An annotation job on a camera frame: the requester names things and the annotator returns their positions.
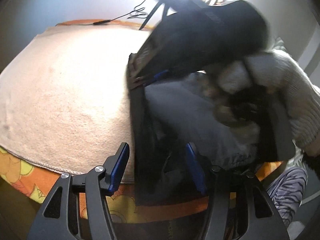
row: black cable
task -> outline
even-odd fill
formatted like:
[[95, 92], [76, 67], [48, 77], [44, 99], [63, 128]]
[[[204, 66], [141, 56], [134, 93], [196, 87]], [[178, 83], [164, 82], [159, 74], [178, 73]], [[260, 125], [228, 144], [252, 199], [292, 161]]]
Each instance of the black cable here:
[[92, 25], [101, 25], [101, 24], [104, 24], [104, 23], [109, 23], [109, 22], [112, 22], [116, 19], [119, 19], [121, 17], [124, 17], [124, 16], [127, 16], [127, 15], [130, 15], [127, 19], [145, 19], [148, 17], [148, 13], [144, 12], [144, 10], [146, 9], [145, 7], [141, 7], [141, 8], [137, 8], [139, 6], [141, 6], [146, 0], [144, 0], [142, 3], [140, 3], [139, 5], [135, 6], [133, 8], [133, 10], [127, 14], [124, 14], [124, 15], [121, 15], [117, 18], [114, 18], [112, 20], [104, 20], [104, 21], [100, 21], [100, 22], [95, 22], [93, 23]]

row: orange floral tablecloth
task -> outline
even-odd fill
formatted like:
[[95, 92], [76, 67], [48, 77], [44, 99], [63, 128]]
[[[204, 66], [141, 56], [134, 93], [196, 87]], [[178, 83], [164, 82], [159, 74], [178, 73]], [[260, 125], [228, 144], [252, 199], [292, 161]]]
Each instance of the orange floral tablecloth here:
[[[96, 21], [99, 20], [76, 20], [64, 22], [57, 26], [87, 24]], [[121, 21], [113, 21], [112, 24], [138, 26], [138, 24], [135, 23]], [[146, 26], [145, 28], [149, 30], [152, 29], [150, 26]], [[264, 179], [279, 167], [280, 164], [281, 162], [265, 163], [256, 174], [258, 179]], [[33, 166], [0, 147], [0, 176], [16, 190], [34, 201], [42, 203], [60, 174]], [[134, 185], [121, 184], [119, 190], [115, 192], [112, 197], [107, 197], [107, 202], [114, 222], [145, 223], [172, 220], [204, 211], [208, 205], [208, 198], [203, 197], [175, 205], [153, 207], [136, 206], [134, 201]], [[80, 211], [81, 216], [87, 218], [84, 193], [80, 194]]]

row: beige towel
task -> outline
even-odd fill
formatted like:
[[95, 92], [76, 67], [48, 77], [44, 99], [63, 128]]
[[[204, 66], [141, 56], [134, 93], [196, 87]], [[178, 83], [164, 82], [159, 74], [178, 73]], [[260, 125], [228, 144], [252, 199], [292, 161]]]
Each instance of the beige towel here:
[[0, 75], [0, 145], [27, 162], [81, 174], [128, 142], [123, 182], [133, 181], [125, 69], [149, 32], [59, 26], [33, 41]]

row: silver bolt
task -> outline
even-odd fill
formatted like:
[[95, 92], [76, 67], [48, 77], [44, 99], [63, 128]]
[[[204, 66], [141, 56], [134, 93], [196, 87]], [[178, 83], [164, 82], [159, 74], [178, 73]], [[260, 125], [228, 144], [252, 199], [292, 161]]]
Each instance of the silver bolt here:
[[215, 171], [215, 172], [218, 172], [218, 171], [221, 170], [221, 168], [220, 168], [219, 166], [217, 166], [217, 165], [213, 165], [213, 166], [211, 167], [211, 170], [212, 170], [212, 171]]
[[254, 178], [254, 174], [252, 172], [248, 172], [246, 175], [247, 175], [247, 177], [249, 179], [253, 179]]
[[70, 176], [70, 174], [67, 173], [67, 172], [64, 172], [64, 173], [61, 174], [61, 178], [63, 178], [63, 179], [66, 179], [66, 178], [68, 178], [69, 176]]
[[94, 168], [94, 170], [95, 170], [96, 172], [103, 171], [103, 166], [97, 166], [97, 167]]

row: person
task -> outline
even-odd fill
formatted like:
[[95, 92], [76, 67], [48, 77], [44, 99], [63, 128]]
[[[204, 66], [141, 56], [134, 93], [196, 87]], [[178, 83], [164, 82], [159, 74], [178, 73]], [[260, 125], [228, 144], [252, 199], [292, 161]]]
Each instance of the person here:
[[[298, 165], [286, 169], [267, 189], [288, 227], [296, 213], [308, 180], [306, 163], [320, 179], [320, 90], [313, 85], [291, 56], [273, 49], [247, 57], [248, 68], [255, 82], [267, 88], [268, 93], [279, 91], [284, 99], [292, 128], [293, 141], [301, 149], [303, 158]], [[215, 101], [213, 115], [230, 127], [242, 140], [257, 138], [257, 124], [238, 120], [228, 104], [228, 96], [250, 87], [249, 75], [240, 61], [219, 66], [217, 75], [212, 66], [205, 68], [204, 93]]]

